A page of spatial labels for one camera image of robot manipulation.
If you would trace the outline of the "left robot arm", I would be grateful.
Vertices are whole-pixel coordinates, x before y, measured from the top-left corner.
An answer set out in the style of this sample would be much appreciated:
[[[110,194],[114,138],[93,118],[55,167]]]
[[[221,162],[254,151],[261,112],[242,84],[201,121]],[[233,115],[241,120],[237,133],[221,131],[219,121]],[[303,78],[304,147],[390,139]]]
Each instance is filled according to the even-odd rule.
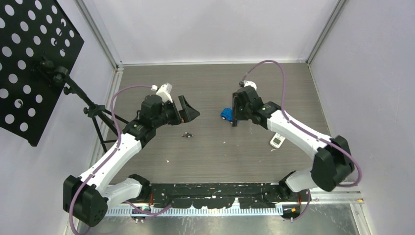
[[[182,106],[152,94],[145,97],[138,117],[122,130],[115,144],[90,169],[79,177],[70,175],[64,181],[63,209],[70,221],[75,218],[89,227],[96,226],[108,209],[130,199],[146,202],[151,194],[150,182],[132,174],[121,183],[110,185],[122,167],[138,154],[164,125],[179,125],[193,121],[200,112],[179,96]]]

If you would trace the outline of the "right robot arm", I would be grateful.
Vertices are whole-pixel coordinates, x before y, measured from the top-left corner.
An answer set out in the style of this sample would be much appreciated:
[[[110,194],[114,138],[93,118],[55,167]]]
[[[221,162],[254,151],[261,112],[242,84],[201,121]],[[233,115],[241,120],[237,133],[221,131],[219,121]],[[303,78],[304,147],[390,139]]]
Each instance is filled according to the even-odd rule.
[[[293,171],[279,181],[279,194],[286,201],[292,201],[305,189],[332,191],[355,170],[345,138],[323,135],[298,122],[280,105],[271,101],[264,103],[252,86],[232,94],[232,111],[235,119],[251,120],[282,135],[312,159],[310,169]]]

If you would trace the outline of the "black remote control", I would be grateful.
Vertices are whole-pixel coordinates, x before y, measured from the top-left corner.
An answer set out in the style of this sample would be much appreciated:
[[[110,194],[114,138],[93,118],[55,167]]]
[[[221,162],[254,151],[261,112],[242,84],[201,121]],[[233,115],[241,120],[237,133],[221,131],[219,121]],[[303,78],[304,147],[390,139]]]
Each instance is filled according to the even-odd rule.
[[[232,127],[237,127],[238,120],[236,118],[236,110],[237,110],[237,96],[236,93],[232,94]]]

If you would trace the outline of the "white air conditioner remote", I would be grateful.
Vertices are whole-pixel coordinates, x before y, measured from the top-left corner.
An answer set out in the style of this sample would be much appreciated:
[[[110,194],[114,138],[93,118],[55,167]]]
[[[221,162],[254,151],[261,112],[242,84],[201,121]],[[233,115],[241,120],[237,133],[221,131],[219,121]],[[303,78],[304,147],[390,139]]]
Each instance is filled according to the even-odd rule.
[[[281,145],[283,144],[283,142],[285,141],[285,137],[283,137],[282,135],[275,133],[273,135],[273,137],[271,138],[269,144],[270,146],[272,146],[275,149],[279,149],[281,147]]]

